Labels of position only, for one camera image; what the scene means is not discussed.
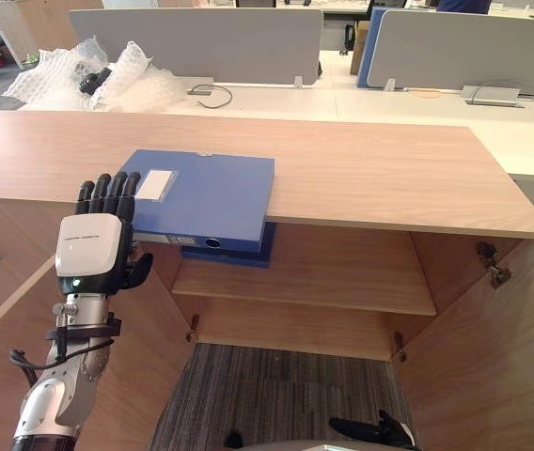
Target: cabinet door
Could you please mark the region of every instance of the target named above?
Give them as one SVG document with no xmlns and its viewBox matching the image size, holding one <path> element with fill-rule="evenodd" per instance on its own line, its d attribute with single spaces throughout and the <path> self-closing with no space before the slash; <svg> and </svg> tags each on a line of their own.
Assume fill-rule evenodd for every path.
<svg viewBox="0 0 534 451">
<path fill-rule="evenodd" d="M 0 449 L 8 449 L 27 383 L 8 360 L 9 350 L 45 361 L 54 303 L 63 302 L 50 257 L 0 306 Z M 119 292 L 111 310 L 123 320 L 115 338 L 96 404 L 77 450 L 143 451 L 187 363 L 194 342 L 188 325 L 154 271 L 142 286 Z"/>
<path fill-rule="evenodd" d="M 395 362 L 429 451 L 534 450 L 534 241 L 483 276 Z"/>
<path fill-rule="evenodd" d="M 72 206 L 0 199 L 0 304 L 55 252 Z"/>
</svg>

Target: binder ring hole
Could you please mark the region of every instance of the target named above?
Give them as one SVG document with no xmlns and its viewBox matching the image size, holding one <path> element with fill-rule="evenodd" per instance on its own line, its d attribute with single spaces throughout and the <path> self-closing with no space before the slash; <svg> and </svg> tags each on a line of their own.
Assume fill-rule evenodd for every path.
<svg viewBox="0 0 534 451">
<path fill-rule="evenodd" d="M 206 241 L 207 246 L 214 248 L 221 247 L 221 242 L 216 238 L 208 238 Z"/>
</svg>

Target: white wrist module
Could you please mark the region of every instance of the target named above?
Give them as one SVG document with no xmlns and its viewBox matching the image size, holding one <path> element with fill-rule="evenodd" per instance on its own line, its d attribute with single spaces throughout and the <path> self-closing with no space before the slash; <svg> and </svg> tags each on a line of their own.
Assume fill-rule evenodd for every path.
<svg viewBox="0 0 534 451">
<path fill-rule="evenodd" d="M 56 247 L 58 277 L 86 276 L 110 271 L 117 259 L 122 224 L 109 213 L 67 216 L 60 223 Z"/>
</svg>

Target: desk partition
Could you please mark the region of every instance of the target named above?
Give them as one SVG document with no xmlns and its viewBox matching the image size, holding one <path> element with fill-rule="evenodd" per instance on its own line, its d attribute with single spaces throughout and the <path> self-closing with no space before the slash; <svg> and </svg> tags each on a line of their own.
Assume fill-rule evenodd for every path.
<svg viewBox="0 0 534 451">
<path fill-rule="evenodd" d="M 462 89 L 519 81 L 534 94 L 534 20 L 509 17 L 386 11 L 367 85 Z"/>
<path fill-rule="evenodd" d="M 304 85 L 317 80 L 323 14 L 317 9 L 150 8 L 71 11 L 79 40 L 97 37 L 116 61 L 134 40 L 178 76 L 222 83 Z"/>
</svg>

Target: cabinet hinge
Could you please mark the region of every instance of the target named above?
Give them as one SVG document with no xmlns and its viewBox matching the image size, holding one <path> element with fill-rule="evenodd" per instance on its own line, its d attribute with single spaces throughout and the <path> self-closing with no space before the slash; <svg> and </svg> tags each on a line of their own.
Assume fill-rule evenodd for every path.
<svg viewBox="0 0 534 451">
<path fill-rule="evenodd" d="M 399 355 L 399 360 L 401 362 L 406 362 L 407 352 L 402 348 L 402 334 L 400 332 L 395 332 L 395 345 L 397 346 L 395 351 Z"/>
<path fill-rule="evenodd" d="M 491 285 L 493 288 L 499 288 L 511 279 L 509 268 L 500 268 L 496 262 L 496 248 L 488 243 L 481 241 L 476 246 L 476 252 L 484 268 L 491 273 Z"/>
<path fill-rule="evenodd" d="M 200 315 L 196 313 L 192 316 L 192 323 L 190 324 L 190 330 L 185 333 L 186 341 L 192 341 L 192 337 L 196 334 L 196 329 L 198 328 L 198 323 L 200 322 Z"/>
</svg>

